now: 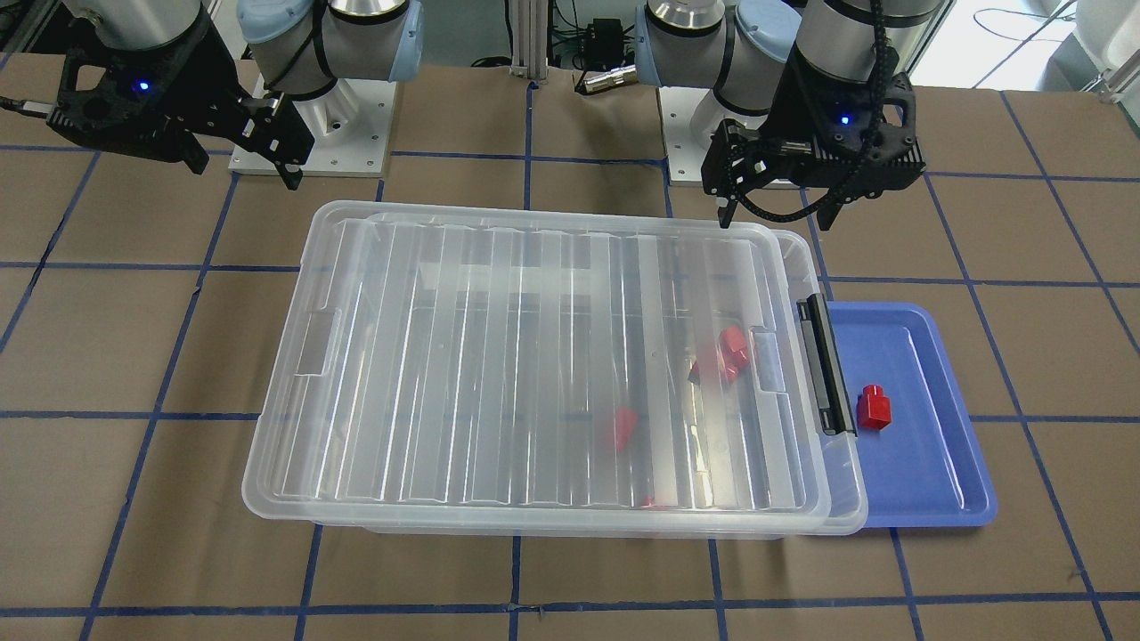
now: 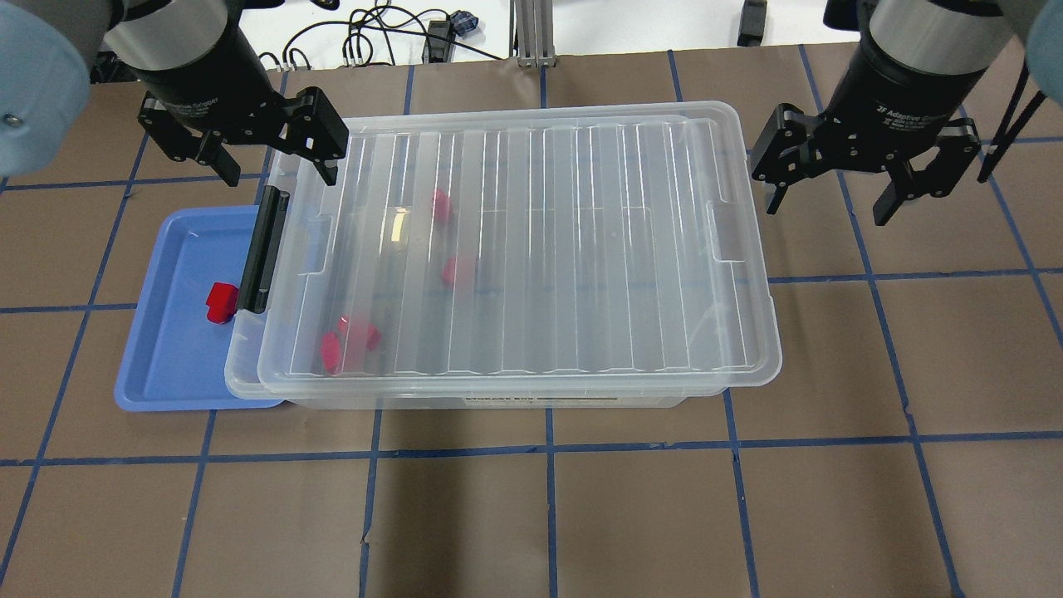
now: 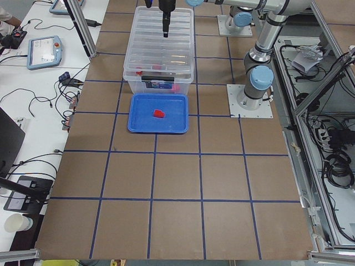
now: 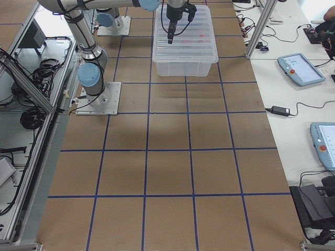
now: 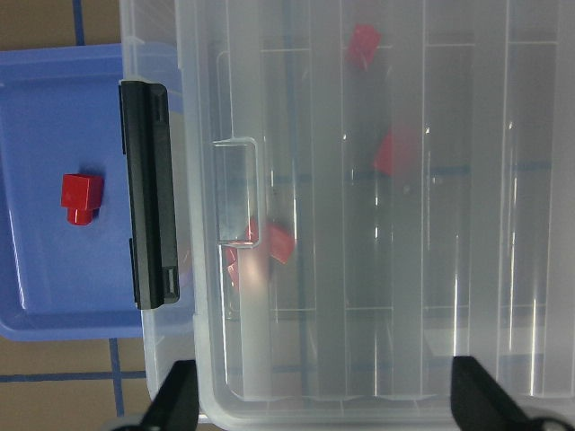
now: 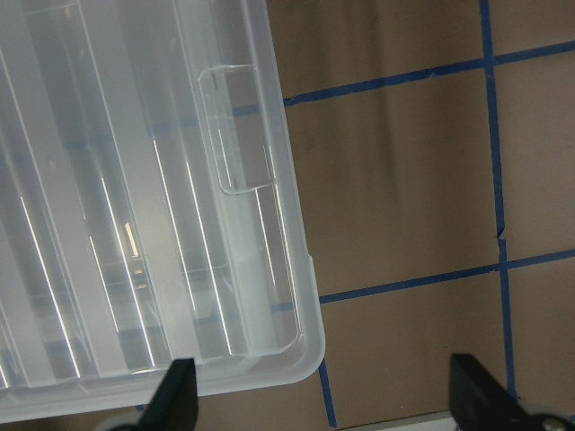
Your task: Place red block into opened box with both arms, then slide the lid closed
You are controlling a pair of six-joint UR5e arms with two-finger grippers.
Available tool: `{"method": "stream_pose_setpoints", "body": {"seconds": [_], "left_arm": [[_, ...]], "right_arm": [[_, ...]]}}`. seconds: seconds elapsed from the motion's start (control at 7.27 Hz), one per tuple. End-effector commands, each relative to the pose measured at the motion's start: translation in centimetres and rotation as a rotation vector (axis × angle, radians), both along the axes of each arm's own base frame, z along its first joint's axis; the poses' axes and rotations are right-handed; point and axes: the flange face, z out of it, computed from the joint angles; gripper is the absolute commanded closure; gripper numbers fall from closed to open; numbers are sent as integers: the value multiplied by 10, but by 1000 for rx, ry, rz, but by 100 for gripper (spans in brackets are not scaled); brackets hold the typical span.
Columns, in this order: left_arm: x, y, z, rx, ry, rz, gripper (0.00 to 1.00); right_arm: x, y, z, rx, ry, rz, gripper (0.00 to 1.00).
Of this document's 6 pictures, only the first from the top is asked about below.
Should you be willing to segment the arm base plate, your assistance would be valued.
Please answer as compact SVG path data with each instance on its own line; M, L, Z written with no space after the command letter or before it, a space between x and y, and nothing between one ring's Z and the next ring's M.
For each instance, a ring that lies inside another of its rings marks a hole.
M306 177L382 178L394 124L394 82L340 78L328 94L300 102L314 133Z
M716 125L732 117L746 127L758 127L765 115L746 115L725 109L712 89L689 86L661 86L658 91L661 133L667 151L669 182L673 187L701 186L701 167Z

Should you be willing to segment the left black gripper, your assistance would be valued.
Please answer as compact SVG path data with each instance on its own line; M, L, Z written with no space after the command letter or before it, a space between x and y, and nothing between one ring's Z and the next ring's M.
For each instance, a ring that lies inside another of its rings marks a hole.
M762 125L732 117L716 125L702 163L702 190L716 198L720 230L738 208L767 224L793 224L814 216L831 230L844 206L906 190L925 175L917 141L917 94L907 73L863 84L826 78L815 70L787 70ZM771 182L822 190L806 206L779 214L754 198Z

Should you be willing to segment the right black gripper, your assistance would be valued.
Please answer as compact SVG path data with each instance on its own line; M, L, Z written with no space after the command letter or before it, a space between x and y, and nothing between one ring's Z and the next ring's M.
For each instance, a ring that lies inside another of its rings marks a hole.
M96 29L74 18L60 89L46 125L91 151L207 167L199 135L236 143L268 159L288 190L298 190L314 133L284 94L256 98L241 86L235 60L207 18L192 21L168 44L148 50L101 44Z

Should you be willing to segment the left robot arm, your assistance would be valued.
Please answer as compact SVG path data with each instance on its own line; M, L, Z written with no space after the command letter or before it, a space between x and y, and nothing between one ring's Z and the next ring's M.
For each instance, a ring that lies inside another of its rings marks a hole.
M720 228L739 208L816 219L925 175L907 56L940 1L648 1L635 18L644 86L712 94L723 115L700 167Z

